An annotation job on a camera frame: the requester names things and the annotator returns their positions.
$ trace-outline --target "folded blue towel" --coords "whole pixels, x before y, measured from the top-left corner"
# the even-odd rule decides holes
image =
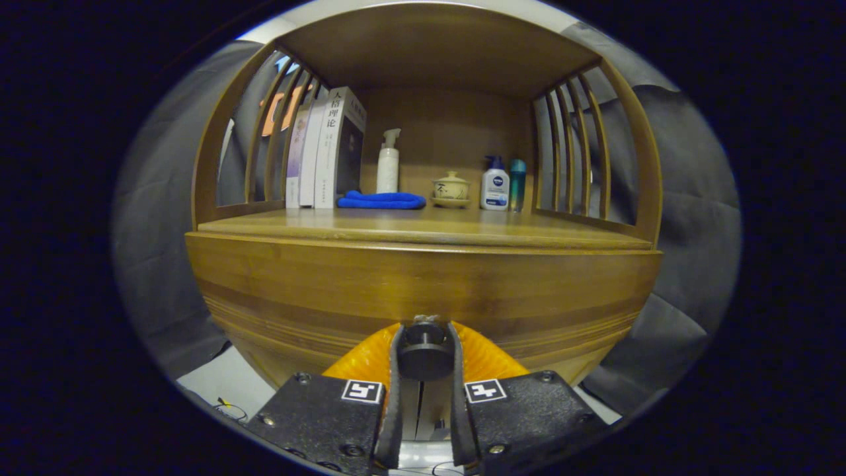
[[[358,191],[349,191],[347,196],[338,200],[340,208],[398,208],[413,210],[426,206],[426,198],[412,193],[375,193],[363,195]]]

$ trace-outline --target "cup lid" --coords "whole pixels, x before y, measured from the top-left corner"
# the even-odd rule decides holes
[[[459,177],[456,177],[455,175],[457,173],[458,172],[456,172],[454,170],[449,170],[447,172],[446,177],[442,177],[440,179],[433,180],[432,182],[448,182],[448,183],[455,183],[455,184],[469,184],[469,182],[467,180],[460,179]]]

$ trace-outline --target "orange part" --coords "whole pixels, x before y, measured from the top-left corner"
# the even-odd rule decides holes
[[[475,330],[453,321],[464,351],[464,382],[509,379],[529,371],[514,357]]]
[[[335,379],[367,380],[391,384],[391,342],[399,323],[378,330],[339,358],[323,373]]]
[[[453,321],[464,350],[464,382],[507,379],[529,371],[499,346],[475,330]],[[390,390],[390,351],[399,323],[378,330],[338,359],[323,373],[336,379],[382,382]]]

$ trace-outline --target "shelf top panel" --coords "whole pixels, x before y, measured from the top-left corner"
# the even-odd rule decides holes
[[[480,209],[290,208],[221,219],[200,232],[279,238],[535,249],[649,250],[648,241],[531,213]]]
[[[444,3],[361,8],[278,41],[331,86],[433,87],[525,100],[601,59],[522,19]]]

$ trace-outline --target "book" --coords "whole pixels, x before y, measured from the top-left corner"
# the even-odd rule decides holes
[[[285,207],[299,208],[299,169],[303,158],[305,132],[309,124],[311,107],[301,106],[294,119],[291,148],[288,150],[288,170],[285,173]]]
[[[323,110],[327,97],[315,99],[309,112],[309,122],[305,127],[303,155],[299,161],[299,205],[311,207],[315,203],[315,167],[317,165],[317,145],[320,140]]]
[[[317,147],[315,208],[335,208],[343,194],[359,189],[367,123],[367,112],[348,86],[330,90],[327,99]]]

